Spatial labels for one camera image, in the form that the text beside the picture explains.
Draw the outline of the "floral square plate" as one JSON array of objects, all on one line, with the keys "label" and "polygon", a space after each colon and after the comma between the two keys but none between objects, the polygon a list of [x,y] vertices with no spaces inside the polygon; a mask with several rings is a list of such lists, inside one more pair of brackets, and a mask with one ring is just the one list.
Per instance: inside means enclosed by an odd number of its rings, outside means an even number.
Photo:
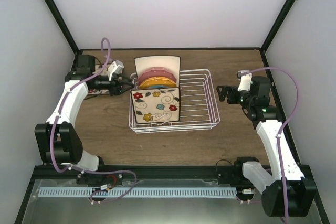
[{"label": "floral square plate", "polygon": [[104,91],[103,87],[104,87],[104,79],[106,77],[108,77],[107,75],[107,68],[110,66],[107,65],[107,67],[102,71],[102,73],[100,75],[98,75],[97,77],[95,77],[94,79],[90,80],[88,82],[88,88],[89,88],[89,92],[98,92],[98,91]]},{"label": "floral square plate", "polygon": [[180,88],[131,91],[135,120],[138,124],[177,122],[181,114]]}]

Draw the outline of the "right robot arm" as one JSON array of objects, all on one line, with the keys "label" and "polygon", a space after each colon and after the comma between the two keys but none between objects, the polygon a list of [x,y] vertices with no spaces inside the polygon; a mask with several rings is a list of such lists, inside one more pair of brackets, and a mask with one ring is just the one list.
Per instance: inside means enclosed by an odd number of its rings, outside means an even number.
[{"label": "right robot arm", "polygon": [[305,217],[317,188],[307,179],[288,146],[278,110],[270,104],[271,81],[262,76],[240,76],[239,86],[217,86],[220,101],[239,104],[252,122],[269,160],[266,171],[252,157],[236,160],[233,177],[238,183],[250,181],[261,194],[264,212],[270,217]]}]

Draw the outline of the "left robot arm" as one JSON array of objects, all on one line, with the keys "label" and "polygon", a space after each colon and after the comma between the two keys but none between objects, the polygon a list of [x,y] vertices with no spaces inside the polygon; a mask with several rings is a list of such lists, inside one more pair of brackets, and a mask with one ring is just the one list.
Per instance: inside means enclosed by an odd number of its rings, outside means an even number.
[{"label": "left robot arm", "polygon": [[124,65],[119,60],[101,63],[92,55],[78,56],[65,76],[64,91],[54,112],[34,130],[44,163],[53,164],[58,172],[66,169],[89,172],[88,176],[95,184],[106,180],[107,170],[101,167],[102,158],[83,149],[75,122],[90,91],[107,91],[110,96],[116,96],[134,87],[131,80],[122,75],[123,70]]}]

